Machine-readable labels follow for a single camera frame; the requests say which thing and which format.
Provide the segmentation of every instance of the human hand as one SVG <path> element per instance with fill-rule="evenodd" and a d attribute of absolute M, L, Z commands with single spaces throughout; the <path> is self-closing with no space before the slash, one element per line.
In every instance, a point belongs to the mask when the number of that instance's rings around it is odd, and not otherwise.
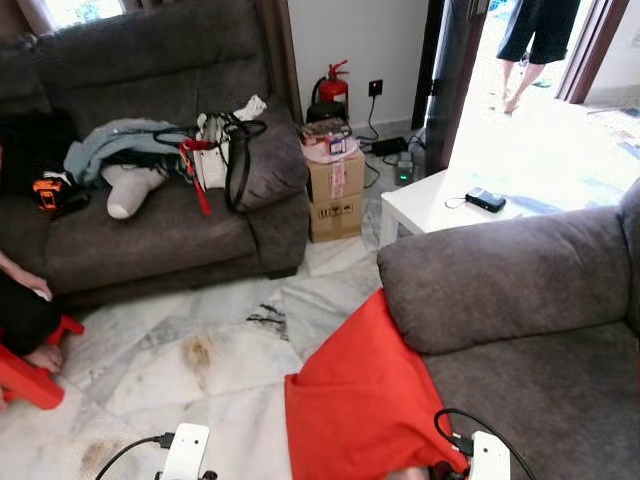
<path fill-rule="evenodd" d="M 51 290 L 47 285 L 47 281 L 44 278 L 40 278 L 37 275 L 22 269 L 14 272 L 12 276 L 20 285 L 27 287 L 30 290 L 41 290 L 49 300 L 53 298 L 53 294 L 51 293 Z"/>

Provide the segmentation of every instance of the person's arm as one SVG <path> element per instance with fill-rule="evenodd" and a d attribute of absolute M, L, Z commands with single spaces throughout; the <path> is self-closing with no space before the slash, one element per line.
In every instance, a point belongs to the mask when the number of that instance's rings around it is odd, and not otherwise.
<path fill-rule="evenodd" d="M 44 278 L 40 278 L 33 273 L 29 273 L 23 270 L 17 263 L 11 261 L 0 250 L 0 271 L 6 273 L 9 277 L 13 278 L 20 285 L 23 285 L 31 290 L 41 290 L 50 300 L 53 298 L 53 294 L 47 285 L 47 281 Z"/>

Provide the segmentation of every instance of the black pants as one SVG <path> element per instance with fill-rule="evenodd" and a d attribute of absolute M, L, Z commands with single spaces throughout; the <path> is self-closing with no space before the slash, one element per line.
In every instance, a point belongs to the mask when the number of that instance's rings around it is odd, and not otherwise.
<path fill-rule="evenodd" d="M 60 325 L 51 302 L 0 272 L 0 342 L 15 355 L 28 355 Z"/>
<path fill-rule="evenodd" d="M 546 65 L 563 60 L 579 6 L 580 0 L 518 0 L 498 58 L 519 61 L 535 33 L 529 62 Z"/>

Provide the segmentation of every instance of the window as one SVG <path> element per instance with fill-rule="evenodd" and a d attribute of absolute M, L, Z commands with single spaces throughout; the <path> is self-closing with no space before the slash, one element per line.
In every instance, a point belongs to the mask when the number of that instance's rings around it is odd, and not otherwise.
<path fill-rule="evenodd" d="M 45 0 L 59 28 L 122 15 L 120 0 Z"/>

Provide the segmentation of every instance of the open door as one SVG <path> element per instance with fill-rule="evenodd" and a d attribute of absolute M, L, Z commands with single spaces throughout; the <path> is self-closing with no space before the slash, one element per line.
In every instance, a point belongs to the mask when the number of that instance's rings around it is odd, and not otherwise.
<path fill-rule="evenodd" d="M 411 124 L 426 127 L 427 175 L 449 166 L 489 3 L 429 0 Z"/>

